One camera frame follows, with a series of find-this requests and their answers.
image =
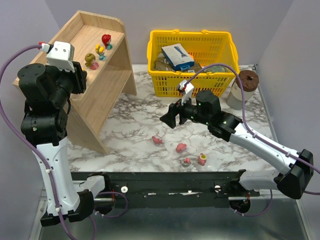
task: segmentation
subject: toy figure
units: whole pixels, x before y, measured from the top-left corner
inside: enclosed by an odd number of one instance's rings
[[[187,144],[179,143],[178,146],[176,146],[175,151],[180,154],[180,153],[182,153],[186,148],[187,148]]]
[[[104,44],[105,49],[107,49],[107,50],[112,49],[112,45],[110,44],[111,43],[111,35],[104,34],[104,35],[102,35],[101,40],[102,40],[102,43]]]
[[[99,67],[99,64],[96,62],[96,56],[92,53],[88,53],[84,57],[85,66],[91,70],[96,70]]]
[[[155,145],[160,145],[163,144],[164,142],[162,141],[161,137],[159,137],[158,135],[154,135],[152,136],[152,141]]]
[[[190,158],[186,157],[185,159],[183,159],[183,162],[182,162],[183,167],[188,167],[190,166],[190,164],[191,164]]]
[[[100,44],[95,45],[95,52],[99,55],[99,60],[103,61],[106,59],[105,48],[100,46]]]
[[[204,155],[203,153],[200,154],[200,156],[198,157],[198,163],[202,166],[204,166],[207,162],[207,157],[206,155]]]

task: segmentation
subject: wooden stand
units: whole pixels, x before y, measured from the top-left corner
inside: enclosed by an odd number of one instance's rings
[[[96,44],[101,44],[104,34],[111,35],[112,49],[105,50],[106,59],[99,60]],[[108,149],[99,139],[121,92],[137,95],[124,24],[117,18],[78,11],[49,43],[68,42],[74,46],[73,60],[87,71],[86,91],[72,94],[68,115],[67,133],[76,145],[107,154]],[[93,53],[99,64],[97,70],[87,69],[85,55]],[[46,53],[39,53],[31,63],[46,64]],[[18,86],[17,78],[13,84]]]

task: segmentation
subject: yellow basket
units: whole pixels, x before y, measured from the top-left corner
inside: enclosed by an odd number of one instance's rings
[[[161,47],[180,43],[200,65],[224,63],[231,66],[237,73],[238,53],[231,34],[226,31],[182,32],[176,30],[154,30],[150,33],[147,48],[148,73],[152,77],[155,95],[158,97],[179,97],[178,84],[191,78],[194,73],[156,71],[155,60],[161,53]],[[202,90],[211,90],[220,97],[235,75],[231,72],[200,73],[192,84],[192,97]]]

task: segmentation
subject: metal floor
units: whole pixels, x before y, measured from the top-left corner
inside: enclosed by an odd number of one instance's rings
[[[268,198],[253,199],[250,213],[263,210]],[[96,240],[307,240],[297,206],[289,198],[273,199],[259,217],[243,217],[226,208],[129,209],[120,218],[93,217]],[[67,222],[78,240],[89,240],[93,227],[86,219]],[[41,240],[68,240],[62,226],[43,227]]]

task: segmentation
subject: gray wall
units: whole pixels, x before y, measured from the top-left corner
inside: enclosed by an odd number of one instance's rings
[[[0,7],[0,66],[17,50],[39,41],[48,41],[59,30],[43,0],[3,0]],[[17,58],[4,73],[1,102],[14,126],[20,129],[24,116],[23,95],[12,85],[20,68],[38,50]],[[43,185],[32,152],[0,119],[0,239],[29,238]]]
[[[121,19],[134,64],[147,63],[152,30],[228,31],[240,64],[256,64],[293,0],[45,0],[59,27],[84,10]]]
[[[260,85],[280,143],[312,151],[320,168],[320,1],[295,0],[258,65]],[[308,190],[320,192],[315,173]],[[319,196],[302,203],[320,239]]]

